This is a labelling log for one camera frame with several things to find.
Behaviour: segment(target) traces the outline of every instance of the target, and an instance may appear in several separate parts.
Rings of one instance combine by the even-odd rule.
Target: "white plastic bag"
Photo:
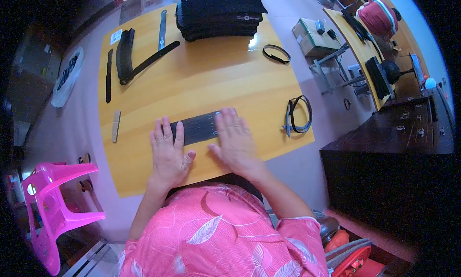
[[[61,74],[61,77],[59,77],[56,80],[55,87],[53,88],[53,98],[51,99],[51,105],[53,105],[56,108],[60,108],[64,106],[64,104],[66,104],[67,99],[69,99],[72,89],[74,88],[75,81],[78,79],[80,71],[82,70],[82,67],[84,65],[84,49],[82,47],[77,48],[77,50],[75,50],[75,52],[72,54],[69,60],[72,60],[72,58],[74,58],[75,56],[78,57],[75,61],[74,69],[72,69],[72,71],[69,73],[69,76],[67,77],[64,84],[62,84],[61,88],[59,88],[61,79],[64,76],[64,74]],[[65,64],[65,66],[65,69],[67,69],[69,67],[69,64],[67,63]]]

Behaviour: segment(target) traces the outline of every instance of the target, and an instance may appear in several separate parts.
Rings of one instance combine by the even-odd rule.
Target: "sticker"
[[[113,43],[117,42],[118,40],[120,40],[121,37],[122,37],[122,30],[120,29],[119,31],[112,34],[112,36],[111,36],[111,45]]]

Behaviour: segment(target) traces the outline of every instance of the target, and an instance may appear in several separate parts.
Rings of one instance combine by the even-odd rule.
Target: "white wall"
[[[416,39],[419,49],[423,55],[421,57],[426,62],[429,76],[434,78],[437,84],[442,82],[443,77],[446,78],[447,86],[443,87],[443,90],[447,93],[449,106],[454,112],[450,81],[442,53],[440,52],[440,48],[438,47],[434,35],[421,14],[421,11],[419,11],[413,0],[390,1],[393,3],[395,8],[399,10],[402,19],[405,20],[406,24],[412,31],[413,37]]]

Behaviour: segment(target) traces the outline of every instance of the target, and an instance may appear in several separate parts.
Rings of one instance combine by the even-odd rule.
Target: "tiled floor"
[[[283,182],[294,189],[313,209],[323,210],[328,205],[325,177],[320,160],[319,149],[338,136],[357,128],[374,111],[370,96],[356,97],[353,88],[337,90],[331,95],[321,95],[318,83],[319,73],[308,67],[291,29],[299,17],[325,20],[332,24],[317,0],[262,0],[271,22],[284,48],[290,52],[291,66],[304,95],[308,97],[313,109],[313,129],[315,142],[295,151],[267,161],[270,170]],[[171,0],[146,8],[144,13],[167,4]],[[120,10],[106,16],[93,26],[86,36],[76,42],[69,55],[81,46],[85,60],[81,75],[75,84],[67,104],[60,109],[48,104],[31,133],[26,144],[24,172],[30,172],[36,163],[43,161],[66,161],[76,164],[78,156],[89,152],[92,162],[99,172],[90,174],[95,192],[82,193],[77,190],[77,180],[67,182],[63,189],[66,200],[80,206],[82,210],[104,211],[106,219],[93,225],[94,232],[111,241],[127,238],[131,221],[141,201],[141,196],[119,199],[104,153],[99,129],[97,86],[102,37],[118,26]],[[344,67],[355,64],[350,51],[343,55]],[[340,80],[337,68],[324,69],[334,80]],[[351,101],[350,110],[344,108],[343,100]]]

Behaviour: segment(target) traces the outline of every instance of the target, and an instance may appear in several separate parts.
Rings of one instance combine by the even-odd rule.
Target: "pink floral shirt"
[[[327,277],[320,224],[285,218],[274,229],[262,202],[234,185],[173,194],[139,240],[128,240],[120,276]]]

